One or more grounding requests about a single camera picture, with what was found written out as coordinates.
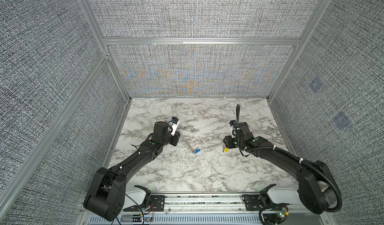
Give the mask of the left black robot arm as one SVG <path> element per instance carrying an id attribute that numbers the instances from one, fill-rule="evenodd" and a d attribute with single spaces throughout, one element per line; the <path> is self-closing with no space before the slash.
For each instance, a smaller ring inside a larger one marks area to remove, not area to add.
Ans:
<path id="1" fill-rule="evenodd" d="M 125 199 L 133 204 L 130 207 L 142 212 L 150 205 L 151 192 L 142 186 L 140 197 L 134 197 L 126 192 L 128 181 L 146 164 L 153 161 L 164 146 L 177 146 L 180 132 L 177 127 L 180 120 L 172 117 L 168 122 L 159 121 L 154 125 L 154 131 L 148 135 L 137 150 L 119 164 L 110 168 L 99 168 L 91 182 L 84 200 L 83 207 L 92 213 L 112 222 L 124 208 Z"/>

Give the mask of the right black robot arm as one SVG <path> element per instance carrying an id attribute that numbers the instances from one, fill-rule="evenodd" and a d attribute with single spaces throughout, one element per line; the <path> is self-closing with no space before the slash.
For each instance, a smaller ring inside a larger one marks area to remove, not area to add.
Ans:
<path id="1" fill-rule="evenodd" d="M 264 189 L 270 205 L 303 205 L 314 214 L 335 213 L 343 206 L 342 193 L 328 167 L 322 161 L 311 162 L 281 149 L 263 137 L 254 137 L 246 122 L 229 122 L 229 136 L 223 139 L 228 149 L 238 148 L 244 157 L 253 155 L 264 159 L 291 175 L 297 189 L 277 192 L 274 186 Z"/>

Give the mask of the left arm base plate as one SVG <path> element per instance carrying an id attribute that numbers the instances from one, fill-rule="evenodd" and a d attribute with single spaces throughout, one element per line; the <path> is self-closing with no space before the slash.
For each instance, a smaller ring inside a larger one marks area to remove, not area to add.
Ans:
<path id="1" fill-rule="evenodd" d="M 165 207 L 164 195 L 153 195 L 151 190 L 135 185 L 136 189 L 130 192 L 126 192 L 125 203 L 123 205 L 124 212 L 139 212 L 149 211 L 163 212 Z"/>

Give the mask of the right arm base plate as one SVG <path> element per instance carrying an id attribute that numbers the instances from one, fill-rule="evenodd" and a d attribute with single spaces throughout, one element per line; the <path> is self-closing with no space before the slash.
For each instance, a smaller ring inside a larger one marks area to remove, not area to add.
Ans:
<path id="1" fill-rule="evenodd" d="M 262 189 L 257 195 L 243 194 L 241 196 L 241 200 L 244 202 L 247 211 L 260 211 L 268 206 L 272 206 L 266 211 L 277 211 L 281 210 L 283 206 L 287 206 L 289 204 L 277 204 L 272 202 L 272 199 L 269 197 L 267 192 L 276 186 L 276 184 L 270 184 L 264 189 Z"/>

